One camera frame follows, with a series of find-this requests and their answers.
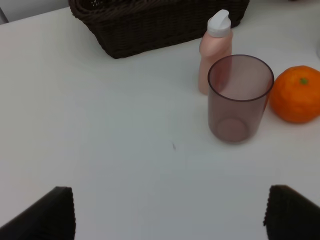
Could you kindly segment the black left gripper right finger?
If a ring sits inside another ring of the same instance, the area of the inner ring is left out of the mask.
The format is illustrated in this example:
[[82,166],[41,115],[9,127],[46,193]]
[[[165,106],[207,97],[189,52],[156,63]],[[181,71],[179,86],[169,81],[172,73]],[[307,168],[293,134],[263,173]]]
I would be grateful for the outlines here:
[[272,185],[263,226],[269,240],[318,240],[320,207],[287,185]]

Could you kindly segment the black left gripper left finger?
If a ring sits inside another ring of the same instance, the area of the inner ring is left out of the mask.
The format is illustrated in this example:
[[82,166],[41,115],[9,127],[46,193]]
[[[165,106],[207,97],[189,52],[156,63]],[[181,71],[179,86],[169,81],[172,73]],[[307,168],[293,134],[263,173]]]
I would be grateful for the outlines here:
[[2,240],[73,240],[76,215],[71,187],[56,186],[0,227]]

